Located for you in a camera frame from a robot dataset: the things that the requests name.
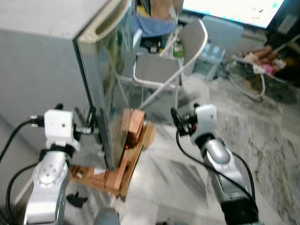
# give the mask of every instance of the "gray chair seat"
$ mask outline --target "gray chair seat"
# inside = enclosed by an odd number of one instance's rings
[[[136,59],[135,77],[150,83],[164,84],[179,69],[176,59],[168,59],[154,54],[140,55]]]

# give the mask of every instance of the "screen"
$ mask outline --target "screen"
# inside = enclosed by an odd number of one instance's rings
[[[183,9],[267,28],[284,0],[184,0]]]

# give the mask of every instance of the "marble floor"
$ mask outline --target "marble floor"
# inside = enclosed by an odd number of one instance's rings
[[[182,82],[180,113],[189,112],[194,102],[217,106],[216,135],[248,163],[255,179],[260,220],[266,225],[299,225],[299,89],[269,88],[262,102],[254,102],[224,78],[207,83],[194,73],[184,76]],[[133,104],[137,106],[140,98],[137,88]],[[92,196],[81,211],[94,218],[103,205],[111,205],[119,212],[122,225],[154,225],[169,218],[187,225],[225,225],[206,170],[176,146],[176,129],[169,113],[172,105],[172,93],[164,92],[145,108],[157,134],[140,155],[126,200],[80,186],[83,195]],[[188,137],[181,141],[190,154],[200,158]],[[74,217],[79,211],[68,205],[66,210],[67,224],[82,224]],[[92,224],[92,219],[82,220]]]

